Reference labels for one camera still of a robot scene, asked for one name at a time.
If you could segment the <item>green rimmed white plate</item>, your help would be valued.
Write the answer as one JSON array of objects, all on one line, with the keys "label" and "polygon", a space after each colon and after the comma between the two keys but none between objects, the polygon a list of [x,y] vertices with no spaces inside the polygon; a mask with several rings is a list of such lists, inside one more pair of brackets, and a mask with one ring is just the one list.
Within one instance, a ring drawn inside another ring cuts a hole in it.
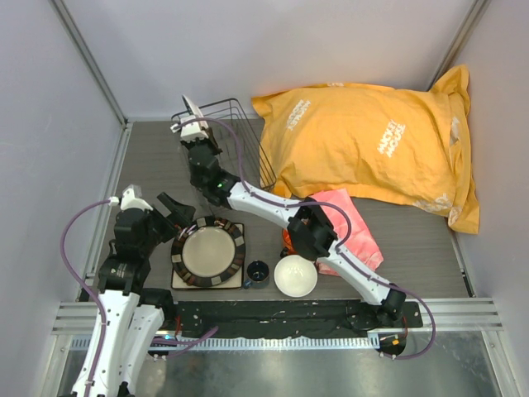
[{"label": "green rimmed white plate", "polygon": [[197,122],[201,128],[207,128],[207,122],[204,121],[204,115],[200,107],[196,105],[187,95],[182,96],[183,104],[186,107],[189,116],[186,118],[187,121]]}]

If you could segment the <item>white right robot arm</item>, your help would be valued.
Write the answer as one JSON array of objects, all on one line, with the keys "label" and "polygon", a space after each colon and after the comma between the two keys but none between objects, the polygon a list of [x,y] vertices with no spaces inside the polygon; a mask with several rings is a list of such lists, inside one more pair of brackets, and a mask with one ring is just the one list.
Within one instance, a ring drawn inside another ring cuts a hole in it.
[{"label": "white right robot arm", "polygon": [[191,185],[209,203],[251,213],[287,230],[297,255],[308,261],[320,261],[336,271],[373,306],[374,319],[380,325],[390,327],[402,318],[407,294],[353,254],[324,212],[329,208],[350,227],[350,220],[341,208],[312,198],[302,201],[280,198],[245,182],[241,175],[229,173],[219,164],[218,149],[211,135],[196,122],[185,127],[172,126],[171,131],[188,151]]}]

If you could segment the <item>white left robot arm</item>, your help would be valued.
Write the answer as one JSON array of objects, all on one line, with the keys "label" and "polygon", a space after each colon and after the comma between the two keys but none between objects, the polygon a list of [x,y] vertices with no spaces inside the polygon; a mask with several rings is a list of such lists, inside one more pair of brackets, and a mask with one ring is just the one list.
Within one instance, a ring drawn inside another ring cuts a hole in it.
[{"label": "white left robot arm", "polygon": [[99,270],[96,289],[86,284],[66,255],[66,237],[74,221],[69,220],[62,231],[62,261],[97,307],[85,360],[70,391],[72,396],[133,396],[141,362],[156,332],[175,322],[170,291],[147,288],[145,281],[155,248],[190,226],[196,209],[175,201],[167,193],[159,194],[157,199],[169,210],[168,215],[147,203],[135,185],[127,187],[119,197],[88,206],[119,208],[114,238]]}]

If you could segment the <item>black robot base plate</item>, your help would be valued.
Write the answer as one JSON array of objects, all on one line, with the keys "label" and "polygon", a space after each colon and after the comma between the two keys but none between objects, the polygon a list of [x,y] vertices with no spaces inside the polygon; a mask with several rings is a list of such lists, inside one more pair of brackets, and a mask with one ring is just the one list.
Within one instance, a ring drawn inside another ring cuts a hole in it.
[{"label": "black robot base plate", "polygon": [[217,328],[217,338],[365,337],[376,328],[421,328],[420,309],[406,302],[403,316],[381,320],[377,309],[352,300],[187,301],[175,305],[173,324],[182,337]]}]

